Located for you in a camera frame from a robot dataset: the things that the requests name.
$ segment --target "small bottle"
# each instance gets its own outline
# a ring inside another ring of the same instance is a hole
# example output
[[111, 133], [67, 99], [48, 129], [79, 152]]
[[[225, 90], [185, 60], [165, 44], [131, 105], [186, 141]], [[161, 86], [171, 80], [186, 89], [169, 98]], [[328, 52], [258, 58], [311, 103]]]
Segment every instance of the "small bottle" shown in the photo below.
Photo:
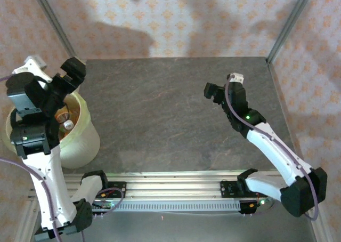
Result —
[[58, 114], [56, 115], [55, 118], [60, 124], [58, 137], [59, 140], [62, 140], [75, 127], [79, 118], [79, 110], [77, 109], [68, 110], [68, 108], [64, 106], [62, 109], [58, 111]]

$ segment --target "patterned wallpaper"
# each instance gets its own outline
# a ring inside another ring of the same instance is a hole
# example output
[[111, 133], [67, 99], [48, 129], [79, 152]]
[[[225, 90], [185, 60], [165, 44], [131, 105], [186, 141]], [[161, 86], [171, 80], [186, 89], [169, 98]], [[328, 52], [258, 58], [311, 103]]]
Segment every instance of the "patterned wallpaper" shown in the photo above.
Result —
[[48, 1], [82, 59], [266, 56], [296, 2]]
[[341, 238], [340, 3], [311, 0], [274, 62], [295, 146], [328, 173], [326, 208], [334, 241]]
[[[46, 73], [53, 75], [67, 54], [36, 0], [0, 0], [0, 77], [8, 76], [30, 54], [39, 54], [47, 63]], [[12, 108], [4, 82], [0, 82], [0, 129]], [[2, 141], [2, 157], [16, 159]], [[31, 187], [31, 178], [15, 166], [0, 163], [1, 241], [13, 241]]]

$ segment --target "gray stone surface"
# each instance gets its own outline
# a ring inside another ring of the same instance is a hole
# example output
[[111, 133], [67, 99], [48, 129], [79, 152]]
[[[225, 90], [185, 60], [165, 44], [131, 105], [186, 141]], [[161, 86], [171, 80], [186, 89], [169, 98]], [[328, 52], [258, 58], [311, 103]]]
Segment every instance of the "gray stone surface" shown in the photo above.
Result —
[[235, 132], [220, 106], [204, 97], [206, 82], [224, 85], [244, 74], [257, 109], [291, 148], [291, 140], [264, 58], [89, 60], [80, 88], [100, 138], [84, 173], [167, 172], [273, 168]]

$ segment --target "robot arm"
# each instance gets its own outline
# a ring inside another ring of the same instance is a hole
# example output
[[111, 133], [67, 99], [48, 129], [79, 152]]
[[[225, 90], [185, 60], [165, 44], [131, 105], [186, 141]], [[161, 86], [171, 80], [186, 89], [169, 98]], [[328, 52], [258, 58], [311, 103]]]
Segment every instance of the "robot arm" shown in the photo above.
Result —
[[44, 74], [45, 63], [37, 56], [28, 57], [26, 64], [16, 70], [7, 82], [7, 95], [16, 109], [11, 113], [11, 142], [23, 163], [45, 180], [52, 195], [54, 216], [50, 216], [49, 201], [37, 178], [31, 175], [40, 211], [41, 229], [36, 241], [54, 238], [53, 223], [58, 232], [80, 232], [92, 223], [92, 202], [98, 191], [108, 186], [103, 171], [83, 176], [81, 186], [70, 198], [61, 168], [58, 131], [60, 124], [54, 115], [64, 106], [64, 98], [84, 80], [85, 65], [77, 58], [68, 59], [62, 66], [67, 74], [53, 79]]
[[213, 102], [222, 106], [232, 128], [261, 150], [282, 176], [282, 179], [274, 179], [250, 169], [238, 177], [239, 187], [268, 195], [282, 202], [293, 216], [301, 216], [314, 206], [314, 192], [311, 191], [309, 180], [320, 203], [326, 197], [327, 174], [322, 168], [314, 170], [299, 158], [274, 133], [265, 118], [248, 107], [242, 86], [243, 75], [234, 73], [228, 76], [228, 80], [225, 87], [207, 83], [205, 97], [213, 97]]

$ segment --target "wallpaper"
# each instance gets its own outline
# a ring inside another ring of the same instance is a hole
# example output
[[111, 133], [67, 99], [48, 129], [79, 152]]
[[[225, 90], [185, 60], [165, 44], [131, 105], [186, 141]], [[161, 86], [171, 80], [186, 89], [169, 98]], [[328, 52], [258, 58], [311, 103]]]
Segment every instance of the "wallpaper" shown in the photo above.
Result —
[[[39, 54], [44, 59], [47, 74], [55, 74], [68, 56], [36, 0], [0, 0], [0, 14], [0, 77], [10, 75], [31, 54]], [[5, 82], [0, 82], [0, 94], [0, 129], [3, 129], [13, 106], [6, 96]], [[2, 141], [0, 155], [21, 161]], [[31, 186], [27, 173], [18, 167], [0, 163], [1, 241], [13, 241], [23, 202]]]
[[267, 56], [296, 2], [48, 1], [82, 59]]
[[296, 148], [328, 174], [326, 207], [334, 241], [341, 238], [340, 3], [311, 0], [274, 62]]

